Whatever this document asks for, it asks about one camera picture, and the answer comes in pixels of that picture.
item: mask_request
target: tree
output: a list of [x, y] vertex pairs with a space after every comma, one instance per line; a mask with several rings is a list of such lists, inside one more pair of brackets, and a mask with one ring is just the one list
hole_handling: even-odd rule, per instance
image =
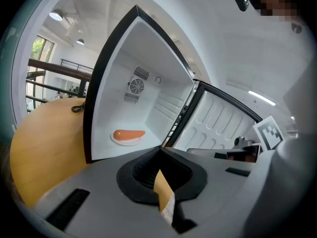
[[38, 60], [40, 57], [40, 53], [41, 53], [41, 49], [42, 49], [42, 46], [44, 44], [44, 39], [42, 40], [36, 40], [34, 43], [33, 43], [33, 47], [32, 47], [32, 51], [31, 51], [31, 56], [30, 58], [32, 59], [36, 59]]

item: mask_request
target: fridge door gasket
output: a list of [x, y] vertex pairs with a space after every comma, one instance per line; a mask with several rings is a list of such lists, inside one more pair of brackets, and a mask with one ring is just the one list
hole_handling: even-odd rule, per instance
[[246, 105], [238, 101], [237, 99], [233, 98], [232, 96], [228, 95], [227, 93], [221, 91], [220, 89], [211, 86], [207, 83], [204, 83], [202, 81], [199, 81], [198, 88], [196, 90], [196, 93], [189, 104], [186, 113], [184, 114], [181, 121], [179, 121], [179, 124], [177, 125], [174, 133], [170, 136], [169, 141], [166, 143], [165, 147], [173, 147], [174, 143], [176, 142], [177, 138], [182, 134], [183, 129], [185, 128], [187, 122], [190, 120], [193, 112], [195, 111], [200, 99], [202, 98], [204, 92], [210, 92], [221, 99], [227, 101], [228, 103], [232, 104], [236, 108], [240, 109], [242, 112], [247, 114], [249, 117], [251, 117], [256, 123], [259, 123], [263, 119], [256, 114], [254, 111], [252, 111], [250, 108], [248, 108]]
[[195, 78], [193, 72], [191, 71], [188, 63], [183, 57], [182, 53], [179, 51], [174, 42], [170, 39], [167, 33], [139, 6], [135, 5], [118, 23], [116, 28], [113, 30], [111, 35], [109, 36], [106, 44], [104, 45], [96, 65], [94, 67], [94, 72], [92, 74], [89, 88], [86, 96], [85, 103], [85, 112], [84, 112], [84, 121], [83, 121], [83, 139], [84, 139], [84, 151], [85, 151], [85, 159], [86, 163], [92, 163], [92, 124], [93, 124], [93, 115], [95, 109], [95, 103], [97, 98], [97, 93], [99, 90], [99, 86], [102, 81], [103, 74], [106, 69], [106, 65], [108, 64], [118, 42], [127, 31], [132, 22], [137, 18], [141, 17], [145, 20], [170, 46], [175, 55], [179, 58], [181, 63], [184, 65], [186, 70], [192, 79]]

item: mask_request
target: orange sausage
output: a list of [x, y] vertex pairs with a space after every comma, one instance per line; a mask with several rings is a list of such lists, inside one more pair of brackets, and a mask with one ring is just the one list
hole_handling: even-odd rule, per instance
[[145, 135], [144, 130], [124, 130], [124, 129], [117, 129], [113, 133], [113, 138], [115, 140], [131, 140], [135, 138], [139, 138]]

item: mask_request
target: black slot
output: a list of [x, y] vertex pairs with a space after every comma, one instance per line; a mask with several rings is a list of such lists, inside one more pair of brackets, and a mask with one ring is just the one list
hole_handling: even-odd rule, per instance
[[132, 175], [143, 186], [154, 189], [159, 169], [173, 191], [187, 183], [193, 175], [187, 166], [162, 151], [151, 154], [135, 165]]
[[75, 189], [61, 204], [46, 218], [54, 227], [64, 230], [74, 217], [80, 206], [84, 203], [89, 191]]
[[235, 175], [239, 175], [239, 176], [243, 176], [243, 177], [248, 177], [250, 174], [250, 171], [246, 171], [246, 170], [242, 170], [242, 169], [235, 169], [235, 168], [227, 168], [226, 172], [235, 174]]
[[226, 159], [227, 159], [227, 155], [224, 154], [224, 153], [215, 153], [215, 154], [214, 154], [214, 158], [226, 160]]

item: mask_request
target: black cable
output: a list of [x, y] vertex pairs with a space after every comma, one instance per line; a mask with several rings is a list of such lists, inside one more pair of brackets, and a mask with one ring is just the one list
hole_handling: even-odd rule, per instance
[[85, 108], [85, 102], [80, 105], [80, 106], [74, 106], [71, 108], [71, 110], [74, 112], [74, 113], [78, 113], [80, 111], [82, 111], [83, 109]]

